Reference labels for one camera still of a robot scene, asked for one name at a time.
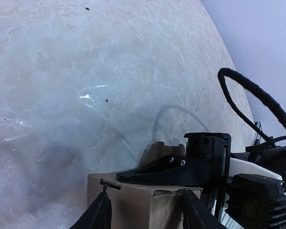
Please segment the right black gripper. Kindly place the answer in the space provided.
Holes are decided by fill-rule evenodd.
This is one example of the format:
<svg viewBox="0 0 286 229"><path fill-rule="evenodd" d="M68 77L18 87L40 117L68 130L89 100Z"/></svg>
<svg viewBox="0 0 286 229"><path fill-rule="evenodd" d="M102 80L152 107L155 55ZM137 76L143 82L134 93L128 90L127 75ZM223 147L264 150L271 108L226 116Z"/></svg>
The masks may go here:
<svg viewBox="0 0 286 229"><path fill-rule="evenodd" d="M225 204L231 136L227 133L186 133L186 155L168 155L116 174L117 181L149 186L200 187L208 210L221 215Z"/></svg>

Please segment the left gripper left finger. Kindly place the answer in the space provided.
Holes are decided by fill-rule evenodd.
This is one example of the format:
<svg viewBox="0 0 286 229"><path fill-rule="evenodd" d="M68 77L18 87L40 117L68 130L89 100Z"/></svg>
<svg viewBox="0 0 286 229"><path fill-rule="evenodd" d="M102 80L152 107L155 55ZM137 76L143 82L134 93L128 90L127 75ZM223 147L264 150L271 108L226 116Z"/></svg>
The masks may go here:
<svg viewBox="0 0 286 229"><path fill-rule="evenodd" d="M70 229L111 229L112 203L103 190Z"/></svg>

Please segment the brown cardboard box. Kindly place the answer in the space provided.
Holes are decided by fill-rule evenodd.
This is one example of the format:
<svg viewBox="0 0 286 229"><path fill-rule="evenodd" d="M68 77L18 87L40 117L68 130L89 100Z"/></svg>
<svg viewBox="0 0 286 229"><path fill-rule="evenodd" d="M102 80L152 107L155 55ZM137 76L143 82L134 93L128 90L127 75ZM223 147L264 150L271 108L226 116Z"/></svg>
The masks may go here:
<svg viewBox="0 0 286 229"><path fill-rule="evenodd" d="M121 183L115 173L89 174L87 204L107 186L112 203L113 229L181 229L183 212L179 186L143 186Z"/></svg>

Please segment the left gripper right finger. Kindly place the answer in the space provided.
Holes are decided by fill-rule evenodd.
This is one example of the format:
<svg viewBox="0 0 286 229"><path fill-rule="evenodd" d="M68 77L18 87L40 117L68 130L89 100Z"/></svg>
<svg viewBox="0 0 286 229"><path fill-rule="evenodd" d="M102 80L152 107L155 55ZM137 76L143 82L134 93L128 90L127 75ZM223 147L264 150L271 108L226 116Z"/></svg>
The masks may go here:
<svg viewBox="0 0 286 229"><path fill-rule="evenodd" d="M225 229L191 190L182 193L184 229Z"/></svg>

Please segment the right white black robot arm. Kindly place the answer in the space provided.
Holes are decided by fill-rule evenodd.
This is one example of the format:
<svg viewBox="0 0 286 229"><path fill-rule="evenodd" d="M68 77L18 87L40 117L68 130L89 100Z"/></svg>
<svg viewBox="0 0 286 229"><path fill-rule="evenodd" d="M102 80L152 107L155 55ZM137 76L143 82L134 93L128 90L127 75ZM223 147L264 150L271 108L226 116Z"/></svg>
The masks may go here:
<svg viewBox="0 0 286 229"><path fill-rule="evenodd" d="M224 133L187 133L185 155L166 155L117 174L118 181L150 186L201 187L204 199L182 192L183 228L221 229L227 213L245 229L286 228L282 181L232 170L231 137Z"/></svg>

